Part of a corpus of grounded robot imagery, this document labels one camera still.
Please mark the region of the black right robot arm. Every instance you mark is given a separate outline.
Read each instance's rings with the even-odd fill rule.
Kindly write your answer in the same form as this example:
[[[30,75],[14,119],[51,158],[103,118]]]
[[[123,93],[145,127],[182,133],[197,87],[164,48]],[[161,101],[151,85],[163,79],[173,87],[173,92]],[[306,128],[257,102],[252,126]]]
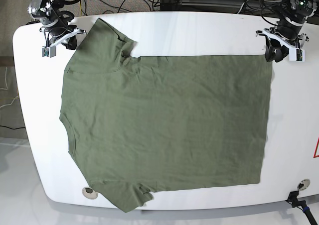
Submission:
[[[75,50],[77,39],[72,33],[77,26],[70,22],[75,15],[63,7],[73,5],[81,0],[32,0],[27,8],[31,18],[42,23],[40,29],[45,37],[45,47],[50,47],[54,43],[61,43],[66,49]]]

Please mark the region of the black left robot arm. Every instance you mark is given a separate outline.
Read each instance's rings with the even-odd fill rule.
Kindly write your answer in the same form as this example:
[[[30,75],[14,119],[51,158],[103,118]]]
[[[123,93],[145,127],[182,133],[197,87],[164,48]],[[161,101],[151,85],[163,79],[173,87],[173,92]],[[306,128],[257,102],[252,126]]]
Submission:
[[[282,0],[270,8],[279,15],[280,21],[269,29],[257,31],[257,35],[266,39],[265,55],[202,55],[202,56],[141,56],[132,57],[131,52],[136,42],[113,28],[102,19],[97,19],[88,35],[84,38],[73,54],[68,65],[80,66],[86,63],[101,65],[107,63],[127,64],[133,62],[164,64],[173,63],[187,65],[191,63],[206,64],[210,62],[235,62],[236,64],[265,64],[272,61],[280,62],[286,56],[295,54],[296,60],[303,60],[299,32],[306,19],[311,17],[317,9],[316,0]]]

